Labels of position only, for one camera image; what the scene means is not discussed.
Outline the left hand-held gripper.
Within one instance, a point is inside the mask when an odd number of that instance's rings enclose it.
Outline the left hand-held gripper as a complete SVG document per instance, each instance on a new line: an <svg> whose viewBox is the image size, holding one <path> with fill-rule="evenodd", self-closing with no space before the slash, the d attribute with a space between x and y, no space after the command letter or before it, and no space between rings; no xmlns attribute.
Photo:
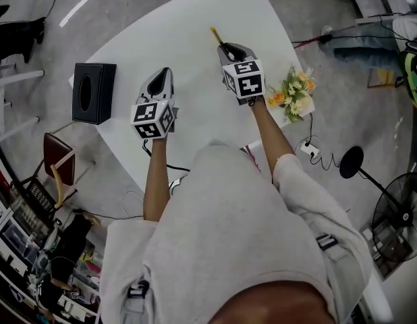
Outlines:
<svg viewBox="0 0 417 324"><path fill-rule="evenodd" d="M176 119L174 106L173 72L163 67L140 87L136 104L131 108L130 124L143 140L164 138Z"/></svg>

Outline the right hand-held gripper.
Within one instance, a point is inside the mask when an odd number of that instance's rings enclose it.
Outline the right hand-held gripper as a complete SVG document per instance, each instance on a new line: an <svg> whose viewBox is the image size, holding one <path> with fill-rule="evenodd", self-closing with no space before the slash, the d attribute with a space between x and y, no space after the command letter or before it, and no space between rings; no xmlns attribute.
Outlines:
<svg viewBox="0 0 417 324"><path fill-rule="evenodd" d="M265 73L262 61L248 47L222 42L217 47L223 83L239 105L248 104L265 94Z"/></svg>

